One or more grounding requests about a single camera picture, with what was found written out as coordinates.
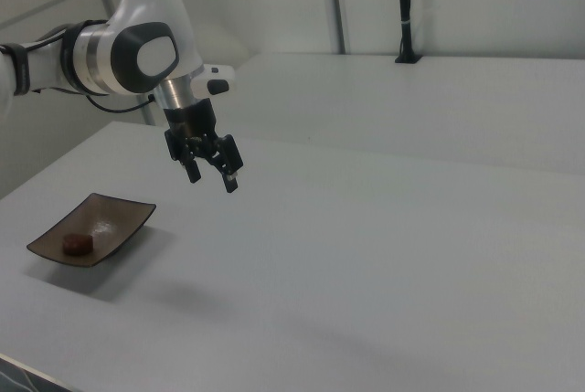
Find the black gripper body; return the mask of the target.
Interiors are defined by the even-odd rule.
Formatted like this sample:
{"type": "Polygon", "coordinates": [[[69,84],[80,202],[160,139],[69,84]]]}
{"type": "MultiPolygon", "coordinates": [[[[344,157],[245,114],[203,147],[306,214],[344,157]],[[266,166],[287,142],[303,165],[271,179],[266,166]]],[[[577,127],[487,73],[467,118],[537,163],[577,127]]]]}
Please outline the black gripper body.
{"type": "Polygon", "coordinates": [[[210,99],[200,100],[185,108],[164,109],[169,125],[165,138],[188,139],[207,136],[212,140],[218,138],[216,133],[216,115],[210,99]]]}

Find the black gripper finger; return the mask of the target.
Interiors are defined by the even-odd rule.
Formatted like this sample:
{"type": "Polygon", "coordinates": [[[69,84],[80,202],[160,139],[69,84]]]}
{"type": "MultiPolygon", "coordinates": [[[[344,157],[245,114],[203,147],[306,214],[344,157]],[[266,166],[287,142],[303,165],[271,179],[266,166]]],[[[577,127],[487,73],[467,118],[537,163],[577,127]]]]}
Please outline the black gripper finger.
{"type": "Polygon", "coordinates": [[[234,192],[238,188],[238,170],[243,167],[243,160],[234,137],[231,134],[217,138],[206,135],[203,139],[202,152],[207,162],[221,173],[226,191],[234,192]]]}
{"type": "Polygon", "coordinates": [[[190,183],[196,183],[201,178],[201,174],[186,139],[175,136],[171,130],[166,130],[165,141],[171,159],[185,168],[190,183]]]}

